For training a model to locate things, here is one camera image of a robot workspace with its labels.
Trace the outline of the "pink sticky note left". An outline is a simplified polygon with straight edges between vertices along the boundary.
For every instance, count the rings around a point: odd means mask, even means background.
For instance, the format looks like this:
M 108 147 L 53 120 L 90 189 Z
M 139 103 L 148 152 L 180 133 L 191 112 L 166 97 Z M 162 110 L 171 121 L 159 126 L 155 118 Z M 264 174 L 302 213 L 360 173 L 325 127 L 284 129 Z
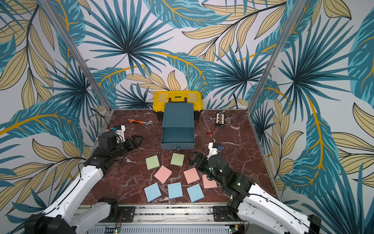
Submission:
M 164 184 L 168 180 L 168 178 L 171 176 L 171 174 L 172 174 L 172 171 L 170 169 L 168 169 L 165 166 L 161 166 L 160 169 L 154 175 L 154 177 L 159 182 L 161 182 L 162 184 Z

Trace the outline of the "pink sticky note middle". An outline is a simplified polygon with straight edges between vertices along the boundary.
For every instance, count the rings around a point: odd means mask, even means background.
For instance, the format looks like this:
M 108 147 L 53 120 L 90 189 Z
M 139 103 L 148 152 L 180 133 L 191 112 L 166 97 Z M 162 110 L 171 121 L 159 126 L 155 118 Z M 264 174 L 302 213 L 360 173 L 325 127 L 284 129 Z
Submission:
M 193 182 L 197 182 L 200 180 L 200 177 L 199 177 L 199 174 L 196 168 L 191 168 L 191 169 L 184 171 L 184 176 L 186 178 L 187 184 L 191 184 Z

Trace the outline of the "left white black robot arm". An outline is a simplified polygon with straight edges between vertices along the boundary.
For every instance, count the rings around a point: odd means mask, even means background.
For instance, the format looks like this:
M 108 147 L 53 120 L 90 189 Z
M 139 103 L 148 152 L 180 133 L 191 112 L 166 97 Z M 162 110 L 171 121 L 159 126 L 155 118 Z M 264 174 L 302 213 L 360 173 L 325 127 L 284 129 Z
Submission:
M 98 138 L 98 147 L 84 163 L 77 178 L 41 214 L 24 223 L 26 234 L 84 234 L 101 221 L 120 221 L 123 214 L 116 199 L 100 199 L 92 208 L 74 216 L 91 189 L 104 177 L 115 159 L 140 147 L 142 136 L 124 139 L 114 131 Z

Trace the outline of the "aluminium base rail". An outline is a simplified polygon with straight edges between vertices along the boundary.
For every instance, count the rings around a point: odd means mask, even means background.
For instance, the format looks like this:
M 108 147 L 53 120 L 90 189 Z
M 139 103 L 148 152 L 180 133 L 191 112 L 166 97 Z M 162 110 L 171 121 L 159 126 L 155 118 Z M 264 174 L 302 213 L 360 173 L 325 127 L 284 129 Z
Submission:
M 270 208 L 262 211 L 254 205 L 242 203 L 238 208 L 223 203 L 176 203 L 176 204 L 120 204 L 122 221 L 129 224 L 231 224 L 248 222 L 274 234 L 298 234 L 299 221 L 296 213 L 265 201 Z

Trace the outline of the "black battery holder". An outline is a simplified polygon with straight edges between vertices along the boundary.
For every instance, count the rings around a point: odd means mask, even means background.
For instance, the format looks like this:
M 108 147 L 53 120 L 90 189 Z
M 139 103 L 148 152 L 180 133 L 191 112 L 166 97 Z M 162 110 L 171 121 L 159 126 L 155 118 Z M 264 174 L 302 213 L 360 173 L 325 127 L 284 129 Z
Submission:
M 215 125 L 217 127 L 224 127 L 225 126 L 225 114 L 223 112 L 217 112 L 216 113 Z

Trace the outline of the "blue sticky note left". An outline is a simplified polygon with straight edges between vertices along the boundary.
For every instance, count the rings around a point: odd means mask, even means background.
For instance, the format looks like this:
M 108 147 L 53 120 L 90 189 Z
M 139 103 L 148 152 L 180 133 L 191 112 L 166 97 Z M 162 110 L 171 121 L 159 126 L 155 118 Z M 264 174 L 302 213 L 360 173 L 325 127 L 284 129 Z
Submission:
M 157 183 L 154 183 L 144 189 L 147 202 L 151 202 L 159 197 L 161 197 L 161 191 Z

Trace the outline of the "pink sticky note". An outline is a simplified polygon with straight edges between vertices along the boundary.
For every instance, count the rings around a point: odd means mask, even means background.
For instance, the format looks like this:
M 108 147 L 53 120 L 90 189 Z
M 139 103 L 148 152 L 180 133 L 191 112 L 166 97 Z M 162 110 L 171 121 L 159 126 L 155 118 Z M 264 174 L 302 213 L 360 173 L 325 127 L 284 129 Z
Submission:
M 202 175 L 203 186 L 205 189 L 217 188 L 217 182 L 207 178 L 207 175 Z
M 168 180 L 168 178 L 171 176 L 171 174 L 172 174 L 172 171 L 170 169 L 168 169 L 165 166 L 161 166 L 160 169 L 154 175 L 154 177 L 159 182 L 161 182 L 162 184 L 164 184 Z
M 197 182 L 200 180 L 200 177 L 199 177 L 199 174 L 196 168 L 191 168 L 191 169 L 184 171 L 184 176 L 186 178 L 187 184 L 191 184 L 193 182 Z

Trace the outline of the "yellow black toolbox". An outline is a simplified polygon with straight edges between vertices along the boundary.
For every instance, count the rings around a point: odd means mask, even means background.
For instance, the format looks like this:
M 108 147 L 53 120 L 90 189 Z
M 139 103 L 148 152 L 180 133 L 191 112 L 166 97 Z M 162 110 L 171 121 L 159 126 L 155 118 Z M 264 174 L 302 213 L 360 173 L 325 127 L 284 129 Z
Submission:
M 163 120 L 166 103 L 192 103 L 195 120 L 200 118 L 204 107 L 199 91 L 158 91 L 154 95 L 153 112 L 159 121 Z

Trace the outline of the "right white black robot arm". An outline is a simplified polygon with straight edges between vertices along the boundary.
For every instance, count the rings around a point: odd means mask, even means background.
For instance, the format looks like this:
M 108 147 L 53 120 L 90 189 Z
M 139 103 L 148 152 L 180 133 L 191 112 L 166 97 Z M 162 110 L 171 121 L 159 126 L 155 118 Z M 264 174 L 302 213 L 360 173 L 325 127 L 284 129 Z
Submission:
M 221 156 L 193 152 L 190 164 L 217 182 L 230 198 L 227 216 L 255 224 L 273 234 L 318 234 L 321 219 L 297 212 L 263 190 L 252 179 L 231 169 Z

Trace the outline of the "green sticky note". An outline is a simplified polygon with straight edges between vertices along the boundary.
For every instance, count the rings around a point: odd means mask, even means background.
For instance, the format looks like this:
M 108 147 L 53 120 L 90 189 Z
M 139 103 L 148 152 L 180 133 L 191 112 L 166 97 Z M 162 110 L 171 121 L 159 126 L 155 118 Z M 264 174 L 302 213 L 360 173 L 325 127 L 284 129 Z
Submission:
M 160 167 L 158 155 L 146 158 L 147 170 Z
M 170 164 L 182 167 L 184 163 L 184 158 L 185 155 L 183 154 L 173 153 Z

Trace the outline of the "blue sticky note right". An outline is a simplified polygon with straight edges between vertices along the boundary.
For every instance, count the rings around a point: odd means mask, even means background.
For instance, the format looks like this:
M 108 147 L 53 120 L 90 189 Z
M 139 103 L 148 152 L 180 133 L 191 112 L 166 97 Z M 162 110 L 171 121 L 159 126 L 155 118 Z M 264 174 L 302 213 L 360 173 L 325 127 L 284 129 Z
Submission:
M 191 202 L 196 202 L 205 197 L 199 184 L 187 188 L 187 191 Z

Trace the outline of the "pink sticky note right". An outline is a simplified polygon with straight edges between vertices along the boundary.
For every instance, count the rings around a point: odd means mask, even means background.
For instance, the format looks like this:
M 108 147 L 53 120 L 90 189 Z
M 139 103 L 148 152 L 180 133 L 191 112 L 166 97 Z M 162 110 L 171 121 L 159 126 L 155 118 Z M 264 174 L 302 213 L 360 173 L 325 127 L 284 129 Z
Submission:
M 207 175 L 202 175 L 203 186 L 205 189 L 217 188 L 217 182 L 207 178 Z

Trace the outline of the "orange adjustable wrench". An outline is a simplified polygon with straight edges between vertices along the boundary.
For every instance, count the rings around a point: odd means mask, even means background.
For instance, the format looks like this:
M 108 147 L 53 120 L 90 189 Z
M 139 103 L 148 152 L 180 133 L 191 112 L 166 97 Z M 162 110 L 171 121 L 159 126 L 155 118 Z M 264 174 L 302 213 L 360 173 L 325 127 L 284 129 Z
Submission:
M 145 126 L 154 125 L 153 121 L 137 121 L 137 120 L 134 120 L 134 119 L 128 119 L 128 122 L 134 123 L 134 124 L 142 124 L 142 125 L 145 125 Z

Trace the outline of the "blue sticky note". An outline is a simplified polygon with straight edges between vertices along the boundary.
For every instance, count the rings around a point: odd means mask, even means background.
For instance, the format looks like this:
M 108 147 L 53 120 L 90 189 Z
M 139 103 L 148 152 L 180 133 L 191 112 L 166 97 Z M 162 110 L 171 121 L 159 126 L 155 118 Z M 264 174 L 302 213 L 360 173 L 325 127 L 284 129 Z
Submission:
M 154 183 L 144 189 L 147 202 L 151 202 L 159 197 L 161 197 L 161 191 L 157 183 Z
M 168 184 L 169 199 L 176 199 L 183 196 L 182 185 L 180 182 Z
M 196 202 L 205 197 L 199 184 L 187 188 L 187 191 L 191 202 Z

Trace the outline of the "teal yellow drawer cabinet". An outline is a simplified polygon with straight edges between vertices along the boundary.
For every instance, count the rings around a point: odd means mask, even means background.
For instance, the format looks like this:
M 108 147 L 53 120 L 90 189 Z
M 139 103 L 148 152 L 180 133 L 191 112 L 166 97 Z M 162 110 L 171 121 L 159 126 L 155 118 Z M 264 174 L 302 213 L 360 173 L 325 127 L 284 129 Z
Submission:
M 162 123 L 163 150 L 193 150 L 195 148 L 194 110 L 192 103 L 167 103 Z

